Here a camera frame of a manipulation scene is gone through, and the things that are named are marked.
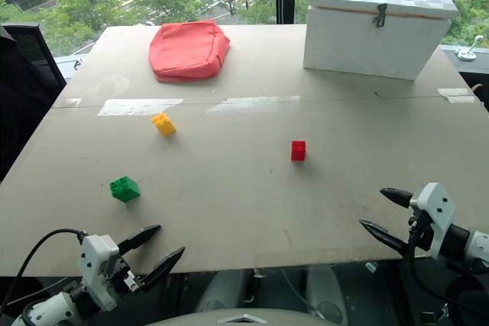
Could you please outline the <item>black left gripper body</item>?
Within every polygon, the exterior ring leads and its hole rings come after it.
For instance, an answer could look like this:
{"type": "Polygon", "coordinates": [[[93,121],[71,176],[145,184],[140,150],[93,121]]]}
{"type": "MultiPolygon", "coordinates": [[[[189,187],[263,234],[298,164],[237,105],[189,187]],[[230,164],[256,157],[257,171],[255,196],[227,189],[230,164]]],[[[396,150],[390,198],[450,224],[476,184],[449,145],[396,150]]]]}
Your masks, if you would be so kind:
{"type": "Polygon", "coordinates": [[[125,260],[117,256],[112,270],[112,289],[116,295],[128,295],[142,290],[142,283],[125,260]]]}

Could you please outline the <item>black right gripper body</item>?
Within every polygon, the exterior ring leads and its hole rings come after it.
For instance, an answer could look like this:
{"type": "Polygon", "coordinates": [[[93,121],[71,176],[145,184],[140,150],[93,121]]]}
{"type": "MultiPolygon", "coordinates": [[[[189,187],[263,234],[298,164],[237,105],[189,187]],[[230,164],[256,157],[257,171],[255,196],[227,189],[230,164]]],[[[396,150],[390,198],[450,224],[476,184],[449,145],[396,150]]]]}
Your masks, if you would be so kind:
{"type": "Polygon", "coordinates": [[[408,224],[410,226],[408,254],[414,254],[417,247],[424,251],[429,251],[434,236],[434,230],[431,226],[432,219],[429,214],[426,211],[414,208],[408,224]]]}

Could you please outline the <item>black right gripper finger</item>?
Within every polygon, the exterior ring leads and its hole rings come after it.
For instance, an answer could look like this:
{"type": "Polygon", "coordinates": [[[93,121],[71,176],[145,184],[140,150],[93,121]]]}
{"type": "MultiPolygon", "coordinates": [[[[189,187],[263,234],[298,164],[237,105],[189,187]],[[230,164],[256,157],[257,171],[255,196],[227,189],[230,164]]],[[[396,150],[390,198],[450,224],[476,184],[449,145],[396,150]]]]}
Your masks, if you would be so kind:
{"type": "Polygon", "coordinates": [[[364,227],[364,229],[370,233],[375,239],[377,239],[382,244],[388,246],[392,250],[395,250],[399,255],[405,257],[408,255],[408,244],[401,239],[394,237],[385,228],[372,221],[366,219],[360,219],[359,223],[364,227]]]}
{"type": "Polygon", "coordinates": [[[380,193],[393,203],[404,208],[409,208],[410,200],[413,197],[412,192],[395,188],[382,188],[380,193]]]}

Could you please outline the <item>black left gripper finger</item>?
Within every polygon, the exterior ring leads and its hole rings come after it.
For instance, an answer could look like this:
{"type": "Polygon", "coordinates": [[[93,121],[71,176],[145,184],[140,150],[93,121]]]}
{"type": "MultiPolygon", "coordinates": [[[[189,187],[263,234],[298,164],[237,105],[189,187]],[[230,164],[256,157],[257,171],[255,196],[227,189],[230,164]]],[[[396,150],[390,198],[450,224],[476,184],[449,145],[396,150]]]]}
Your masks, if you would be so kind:
{"type": "Polygon", "coordinates": [[[126,254],[130,250],[137,249],[142,244],[148,242],[160,229],[161,226],[159,224],[155,224],[134,232],[131,236],[125,238],[118,244],[118,253],[126,254]]]}
{"type": "Polygon", "coordinates": [[[177,250],[167,254],[150,273],[141,278],[140,290],[143,292],[148,292],[161,280],[166,279],[170,275],[171,270],[176,266],[182,257],[185,249],[185,247],[180,247],[177,250]]]}

